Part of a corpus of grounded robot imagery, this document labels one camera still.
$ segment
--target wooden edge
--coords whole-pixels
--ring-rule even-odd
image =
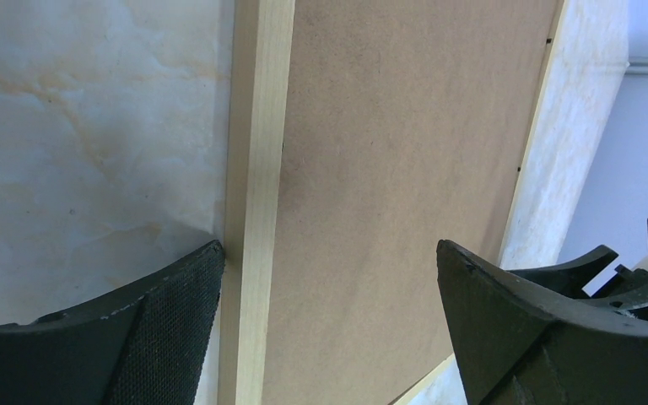
[[[262,402],[294,0],[238,0],[232,51],[219,405]]]
[[[411,388],[408,388],[406,392],[401,394],[400,397],[396,398],[389,405],[408,405],[418,394],[423,390],[428,388],[439,375],[443,374],[453,364],[453,360],[456,359],[454,354],[448,356],[448,359],[443,360],[441,364],[438,364],[433,370],[431,370],[424,378],[418,380],[416,384],[413,384]]]
[[[530,154],[530,147],[532,145],[532,139],[535,135],[535,128],[537,127],[537,120],[540,117],[540,111],[543,106],[543,98],[545,96],[545,87],[548,83],[548,78],[550,76],[550,70],[552,69],[553,64],[550,63],[550,58],[553,54],[554,48],[558,46],[558,42],[555,40],[559,37],[562,24],[560,20],[565,16],[565,11],[570,5],[570,0],[558,0],[557,7],[555,9],[555,15],[553,16],[552,24],[550,25],[550,31],[548,34],[548,39],[550,40],[545,46],[545,53],[543,54],[543,63],[540,66],[540,75],[538,76],[539,85],[537,87],[537,93],[535,94],[535,105],[533,106],[530,114],[530,120],[528,125],[528,135],[525,146],[525,152],[521,160],[520,167],[526,167],[526,162],[528,161]],[[525,180],[525,171],[521,172],[521,175],[518,176],[516,181],[516,189],[513,191],[513,201],[510,204],[510,211],[508,212],[508,219],[505,224],[505,231],[503,233],[503,243],[500,244],[500,250],[498,252],[498,266],[503,264],[503,255],[505,253],[504,246],[507,244],[508,238],[510,237],[510,222],[514,218],[513,213],[518,209],[517,203],[518,198],[520,197],[520,187],[521,183]]]

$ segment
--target gray wall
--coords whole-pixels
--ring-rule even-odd
[[[605,244],[634,266],[648,254],[648,77],[627,76],[602,135],[559,261]]]

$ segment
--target marble surface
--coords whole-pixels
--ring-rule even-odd
[[[0,0],[0,324],[222,237],[233,23],[232,0]]]
[[[554,264],[628,65],[628,1],[566,0],[499,262]]]

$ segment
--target brown fiberboard panel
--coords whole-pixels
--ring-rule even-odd
[[[554,9],[298,0],[263,403],[387,404],[451,354],[436,243],[497,258]]]

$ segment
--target wooden frame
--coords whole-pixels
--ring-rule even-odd
[[[235,9],[219,405],[262,402],[294,0]]]

